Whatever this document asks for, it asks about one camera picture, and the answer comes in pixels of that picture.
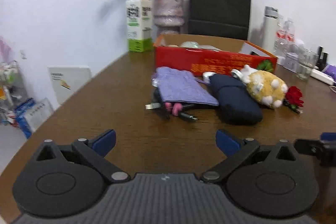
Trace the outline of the navy blue pouch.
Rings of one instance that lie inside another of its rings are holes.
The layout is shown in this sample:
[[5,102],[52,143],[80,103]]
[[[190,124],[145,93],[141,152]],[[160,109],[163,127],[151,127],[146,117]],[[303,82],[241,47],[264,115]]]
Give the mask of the navy blue pouch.
[[240,80],[214,74],[210,77],[210,89],[219,102],[217,112],[224,123],[252,126],[262,121],[262,110]]

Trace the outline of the yellow white plush toy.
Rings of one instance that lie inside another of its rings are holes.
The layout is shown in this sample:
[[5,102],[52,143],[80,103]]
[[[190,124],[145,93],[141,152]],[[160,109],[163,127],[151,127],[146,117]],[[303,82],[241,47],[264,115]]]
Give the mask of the yellow white plush toy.
[[245,84],[247,92],[258,103],[276,109],[282,106],[288,91],[287,84],[267,71],[258,71],[249,65],[240,70],[241,81]]

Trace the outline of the white jar lid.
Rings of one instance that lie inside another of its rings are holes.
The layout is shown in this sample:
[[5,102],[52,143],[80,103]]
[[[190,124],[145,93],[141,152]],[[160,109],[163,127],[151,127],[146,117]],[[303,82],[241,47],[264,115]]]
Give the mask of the white jar lid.
[[237,69],[232,69],[231,76],[235,79],[242,81],[244,75]]

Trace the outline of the purple knit pouch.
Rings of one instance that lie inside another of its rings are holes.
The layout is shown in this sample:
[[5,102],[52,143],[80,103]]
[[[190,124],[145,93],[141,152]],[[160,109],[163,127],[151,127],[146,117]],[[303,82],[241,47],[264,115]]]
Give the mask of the purple knit pouch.
[[163,102],[219,105],[217,99],[201,87],[194,75],[189,71],[159,67],[155,71],[154,79]]

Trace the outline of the red artificial rose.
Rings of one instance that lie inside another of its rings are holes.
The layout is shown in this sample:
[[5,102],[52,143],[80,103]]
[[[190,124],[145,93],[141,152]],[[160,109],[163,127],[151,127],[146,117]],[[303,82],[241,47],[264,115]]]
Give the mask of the red artificial rose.
[[287,93],[285,94],[285,98],[283,100],[283,105],[290,108],[293,112],[297,114],[301,114],[304,101],[303,94],[301,90],[296,86],[291,86]]

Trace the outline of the pink hair clip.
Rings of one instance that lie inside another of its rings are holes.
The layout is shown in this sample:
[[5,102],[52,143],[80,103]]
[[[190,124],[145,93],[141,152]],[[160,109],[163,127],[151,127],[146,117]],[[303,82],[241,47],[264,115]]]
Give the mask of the pink hair clip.
[[183,106],[181,103],[165,102],[165,108],[169,113],[173,114],[173,116],[178,117],[179,113],[183,109]]

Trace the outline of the blue white carton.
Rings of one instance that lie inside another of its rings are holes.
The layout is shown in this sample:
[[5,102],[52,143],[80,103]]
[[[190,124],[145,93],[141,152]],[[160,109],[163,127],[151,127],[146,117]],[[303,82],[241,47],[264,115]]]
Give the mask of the blue white carton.
[[26,139],[29,139],[53,112],[52,105],[47,98],[38,102],[29,98],[14,110],[16,121]]

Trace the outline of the white power strip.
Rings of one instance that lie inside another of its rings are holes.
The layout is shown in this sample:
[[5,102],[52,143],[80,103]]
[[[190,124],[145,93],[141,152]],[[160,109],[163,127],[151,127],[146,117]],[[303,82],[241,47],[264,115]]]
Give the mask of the white power strip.
[[329,86],[333,86],[334,85],[334,79],[333,77],[330,77],[328,75],[326,75],[325,73],[317,70],[317,69],[313,69],[311,71],[311,77],[313,77],[316,80],[319,80]]

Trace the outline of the white box on floor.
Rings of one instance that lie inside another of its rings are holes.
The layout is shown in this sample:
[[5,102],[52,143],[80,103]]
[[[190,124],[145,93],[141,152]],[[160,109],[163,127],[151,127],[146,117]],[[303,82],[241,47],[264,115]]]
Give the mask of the white box on floor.
[[60,105],[92,78],[91,69],[88,66],[53,66],[48,67],[48,71],[52,88]]

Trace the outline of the clear drinking glass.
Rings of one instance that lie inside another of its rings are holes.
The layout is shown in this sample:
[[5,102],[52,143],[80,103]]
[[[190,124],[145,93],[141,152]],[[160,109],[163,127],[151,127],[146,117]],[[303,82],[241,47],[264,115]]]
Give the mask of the clear drinking glass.
[[311,71],[315,68],[317,59],[317,53],[305,48],[299,48],[297,77],[301,80],[307,80],[311,75]]

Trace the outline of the white tin box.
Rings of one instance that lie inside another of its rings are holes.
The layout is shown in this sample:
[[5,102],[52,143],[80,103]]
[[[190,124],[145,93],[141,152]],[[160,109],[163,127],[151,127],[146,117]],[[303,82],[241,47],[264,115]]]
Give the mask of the white tin box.
[[287,52],[283,63],[283,67],[293,73],[296,73],[298,66],[299,66],[298,54],[294,52]]

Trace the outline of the orange cardboard box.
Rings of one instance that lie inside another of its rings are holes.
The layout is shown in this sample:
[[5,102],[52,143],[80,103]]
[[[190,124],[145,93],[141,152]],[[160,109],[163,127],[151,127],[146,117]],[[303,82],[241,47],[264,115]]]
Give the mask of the orange cardboard box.
[[[199,48],[183,48],[183,42],[197,42]],[[216,36],[164,34],[154,43],[155,66],[192,72],[201,76],[205,72],[229,75],[232,69],[244,65],[274,72],[277,57],[246,40]]]

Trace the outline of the plastic water bottle pack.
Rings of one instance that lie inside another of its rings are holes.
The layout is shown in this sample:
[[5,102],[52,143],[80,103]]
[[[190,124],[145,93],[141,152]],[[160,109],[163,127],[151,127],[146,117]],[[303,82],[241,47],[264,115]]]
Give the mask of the plastic water bottle pack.
[[278,30],[276,40],[274,42],[273,54],[275,56],[285,57],[290,52],[294,45],[295,26],[292,18],[278,20]]

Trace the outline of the white thermos bottle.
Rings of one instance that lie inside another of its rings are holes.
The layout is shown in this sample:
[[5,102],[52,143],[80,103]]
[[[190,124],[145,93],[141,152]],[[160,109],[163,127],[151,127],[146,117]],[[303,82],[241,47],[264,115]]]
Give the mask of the white thermos bottle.
[[272,53],[278,29],[278,9],[266,6],[264,10],[264,22],[262,27],[262,47]]

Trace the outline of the black paper bag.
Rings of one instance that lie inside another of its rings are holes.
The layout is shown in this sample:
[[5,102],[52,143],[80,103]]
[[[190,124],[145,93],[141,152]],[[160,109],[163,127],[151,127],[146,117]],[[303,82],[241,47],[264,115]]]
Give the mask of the black paper bag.
[[251,0],[189,0],[187,32],[247,40]]

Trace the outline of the white green milk carton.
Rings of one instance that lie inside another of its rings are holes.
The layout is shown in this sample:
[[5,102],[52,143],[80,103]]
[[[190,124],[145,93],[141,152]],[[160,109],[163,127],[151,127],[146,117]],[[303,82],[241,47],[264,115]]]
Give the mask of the white green milk carton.
[[146,52],[153,49],[151,0],[127,0],[126,25],[127,42],[131,52]]

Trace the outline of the pink ribbed vase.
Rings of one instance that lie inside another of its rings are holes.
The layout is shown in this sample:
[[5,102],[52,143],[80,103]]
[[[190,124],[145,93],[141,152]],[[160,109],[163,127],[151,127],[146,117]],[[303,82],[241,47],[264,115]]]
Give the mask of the pink ribbed vase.
[[157,36],[180,33],[185,24],[183,4],[183,0],[153,1],[153,23],[157,27]]

